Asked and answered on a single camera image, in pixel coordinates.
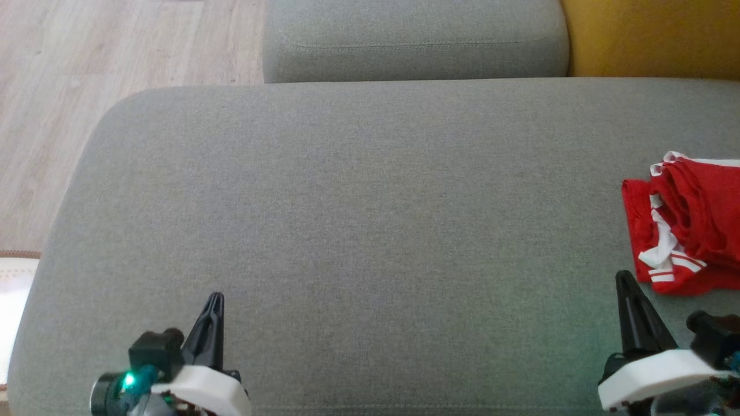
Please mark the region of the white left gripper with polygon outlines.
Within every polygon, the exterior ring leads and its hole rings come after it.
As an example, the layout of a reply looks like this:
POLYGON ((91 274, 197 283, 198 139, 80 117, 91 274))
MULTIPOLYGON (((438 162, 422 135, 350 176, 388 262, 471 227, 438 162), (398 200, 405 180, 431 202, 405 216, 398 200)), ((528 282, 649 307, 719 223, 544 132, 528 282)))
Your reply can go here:
POLYGON ((172 381, 153 385, 154 395, 169 394, 217 415, 251 415, 251 403, 241 382, 217 371, 224 369, 224 304, 223 293, 209 295, 183 342, 187 365, 172 381))

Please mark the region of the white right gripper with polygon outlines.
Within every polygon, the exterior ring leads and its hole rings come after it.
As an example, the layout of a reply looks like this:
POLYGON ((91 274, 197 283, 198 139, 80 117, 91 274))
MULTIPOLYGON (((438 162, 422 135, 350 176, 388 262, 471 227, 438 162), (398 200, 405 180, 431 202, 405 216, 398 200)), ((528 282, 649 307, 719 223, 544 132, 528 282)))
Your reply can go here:
POLYGON ((626 363, 600 382, 603 410, 623 409, 713 378, 735 377, 735 371, 717 369, 693 350, 677 348, 676 340, 631 272, 616 273, 616 294, 622 355, 658 354, 626 363))

